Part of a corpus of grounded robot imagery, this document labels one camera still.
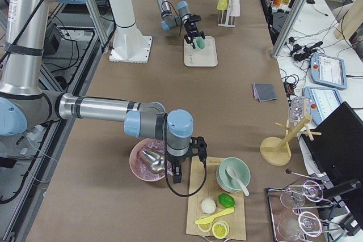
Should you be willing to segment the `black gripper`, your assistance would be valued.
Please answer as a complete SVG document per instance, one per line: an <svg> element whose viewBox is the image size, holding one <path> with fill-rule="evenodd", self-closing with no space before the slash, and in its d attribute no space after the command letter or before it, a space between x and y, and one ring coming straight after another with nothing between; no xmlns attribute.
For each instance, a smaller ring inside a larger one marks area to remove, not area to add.
<svg viewBox="0 0 363 242"><path fill-rule="evenodd" d="M186 34L184 35L184 40L187 44L189 44L193 49L195 49L195 44L193 39L195 37L201 37L203 40L205 39L205 33L203 31L199 31L196 23L190 23L189 18L185 20L184 27Z"/></svg>
<svg viewBox="0 0 363 242"><path fill-rule="evenodd" d="M182 163L186 160L187 154L181 156L172 155L171 153L166 153L167 160L172 165L172 178L174 184L179 184L182 181Z"/></svg>

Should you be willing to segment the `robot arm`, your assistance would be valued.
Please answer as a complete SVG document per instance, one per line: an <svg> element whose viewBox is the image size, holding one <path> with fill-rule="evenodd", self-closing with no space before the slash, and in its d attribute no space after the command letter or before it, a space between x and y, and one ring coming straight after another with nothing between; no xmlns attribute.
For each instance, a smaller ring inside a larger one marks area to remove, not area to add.
<svg viewBox="0 0 363 242"><path fill-rule="evenodd" d="M52 2L84 4L87 0L9 0L1 59L1 135L20 134L57 118L120 121L127 135L164 141L173 182L181 182L182 163L192 156L193 119L189 112L177 109L166 113L160 103L74 96L39 88Z"/></svg>
<svg viewBox="0 0 363 242"><path fill-rule="evenodd" d="M156 0L161 12L161 26L165 31L169 31L176 27L185 27L185 42L194 50L205 48L205 34L199 31L197 22L201 21L201 16L192 14L186 1L181 1L176 5L176 16L172 14L172 3L168 0Z"/></svg>

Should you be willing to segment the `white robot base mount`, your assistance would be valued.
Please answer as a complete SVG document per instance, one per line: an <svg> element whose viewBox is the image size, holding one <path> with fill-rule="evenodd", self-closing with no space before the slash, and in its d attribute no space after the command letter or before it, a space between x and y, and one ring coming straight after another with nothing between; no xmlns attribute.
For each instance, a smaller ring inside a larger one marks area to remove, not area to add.
<svg viewBox="0 0 363 242"><path fill-rule="evenodd" d="M111 62L147 63L152 37L137 28L132 0L109 0L116 24Z"/></svg>

